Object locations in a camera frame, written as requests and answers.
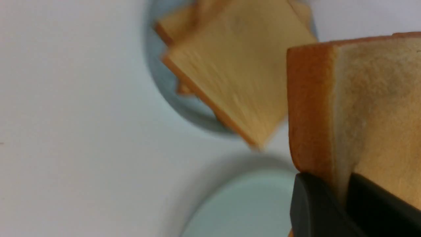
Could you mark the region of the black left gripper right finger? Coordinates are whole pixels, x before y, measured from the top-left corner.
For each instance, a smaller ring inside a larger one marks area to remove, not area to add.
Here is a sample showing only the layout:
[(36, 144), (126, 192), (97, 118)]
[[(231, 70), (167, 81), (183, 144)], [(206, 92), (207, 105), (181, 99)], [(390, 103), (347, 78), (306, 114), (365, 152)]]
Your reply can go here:
[(421, 212), (360, 174), (352, 174), (346, 212), (366, 237), (419, 237)]

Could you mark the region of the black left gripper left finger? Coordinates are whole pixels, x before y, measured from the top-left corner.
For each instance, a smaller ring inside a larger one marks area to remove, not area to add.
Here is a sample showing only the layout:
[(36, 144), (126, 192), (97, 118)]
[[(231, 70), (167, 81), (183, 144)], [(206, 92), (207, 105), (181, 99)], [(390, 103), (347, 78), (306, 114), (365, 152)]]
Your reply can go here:
[(290, 206), (293, 237), (365, 237), (327, 184), (309, 173), (295, 176)]

